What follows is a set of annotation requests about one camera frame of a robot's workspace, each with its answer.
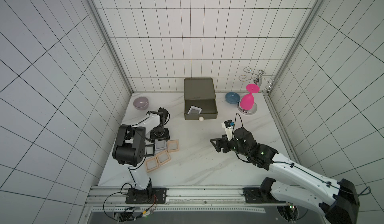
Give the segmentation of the white brooch box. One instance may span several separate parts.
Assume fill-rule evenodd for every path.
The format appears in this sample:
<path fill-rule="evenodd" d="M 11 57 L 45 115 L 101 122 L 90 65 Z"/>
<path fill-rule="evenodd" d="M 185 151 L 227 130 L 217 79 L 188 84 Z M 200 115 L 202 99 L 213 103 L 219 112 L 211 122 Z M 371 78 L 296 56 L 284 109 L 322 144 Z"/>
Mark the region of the white brooch box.
<path fill-rule="evenodd" d="M 191 106 L 187 112 L 188 115 L 200 115 L 202 112 L 202 108 L 196 107 L 196 106 Z"/>
<path fill-rule="evenodd" d="M 167 141 L 166 140 L 156 140 L 155 141 L 155 153 L 161 152 L 167 149 Z"/>

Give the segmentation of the olive three-drawer cabinet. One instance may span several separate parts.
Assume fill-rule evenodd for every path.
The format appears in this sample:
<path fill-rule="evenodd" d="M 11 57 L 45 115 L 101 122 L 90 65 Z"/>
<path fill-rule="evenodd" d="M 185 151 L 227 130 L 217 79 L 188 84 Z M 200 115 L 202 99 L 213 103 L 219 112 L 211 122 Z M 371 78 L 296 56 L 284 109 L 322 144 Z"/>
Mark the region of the olive three-drawer cabinet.
<path fill-rule="evenodd" d="M 210 77 L 185 78 L 184 81 L 185 120 L 217 119 L 218 109 L 213 79 Z M 200 115 L 188 115 L 191 106 L 202 108 Z"/>

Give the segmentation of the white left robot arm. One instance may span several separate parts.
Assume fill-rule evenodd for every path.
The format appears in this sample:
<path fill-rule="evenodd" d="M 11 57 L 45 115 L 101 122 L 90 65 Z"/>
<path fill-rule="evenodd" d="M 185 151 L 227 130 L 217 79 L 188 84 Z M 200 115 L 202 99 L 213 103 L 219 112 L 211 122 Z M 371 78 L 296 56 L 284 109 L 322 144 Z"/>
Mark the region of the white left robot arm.
<path fill-rule="evenodd" d="M 170 132 L 165 127 L 169 119 L 168 110 L 160 107 L 158 111 L 148 111 L 136 124 L 122 124 L 118 129 L 112 157 L 120 165 L 129 166 L 136 190 L 147 190 L 151 186 L 151 179 L 142 167 L 147 157 L 147 142 L 157 145 L 170 140 Z"/>

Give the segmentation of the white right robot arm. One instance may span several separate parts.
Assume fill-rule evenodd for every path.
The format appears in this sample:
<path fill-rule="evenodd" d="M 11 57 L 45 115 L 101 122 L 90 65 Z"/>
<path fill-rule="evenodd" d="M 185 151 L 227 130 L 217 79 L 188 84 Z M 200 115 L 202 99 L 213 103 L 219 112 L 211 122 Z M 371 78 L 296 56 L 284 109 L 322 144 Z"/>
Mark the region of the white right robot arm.
<path fill-rule="evenodd" d="M 360 201 L 355 185 L 327 178 L 290 160 L 276 149 L 258 143 L 244 127 L 225 128 L 225 135 L 211 139 L 218 153 L 235 152 L 254 166 L 289 179 L 296 186 L 265 178 L 250 198 L 260 203 L 291 203 L 317 212 L 331 224 L 355 224 Z"/>

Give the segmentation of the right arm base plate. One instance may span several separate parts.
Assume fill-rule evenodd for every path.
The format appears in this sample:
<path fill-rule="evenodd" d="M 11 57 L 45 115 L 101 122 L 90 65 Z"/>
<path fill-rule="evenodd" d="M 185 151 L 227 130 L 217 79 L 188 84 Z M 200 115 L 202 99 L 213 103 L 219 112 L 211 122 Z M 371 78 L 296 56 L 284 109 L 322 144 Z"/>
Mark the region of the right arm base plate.
<path fill-rule="evenodd" d="M 279 204 L 270 189 L 265 188 L 243 188 L 243 196 L 247 204 Z"/>

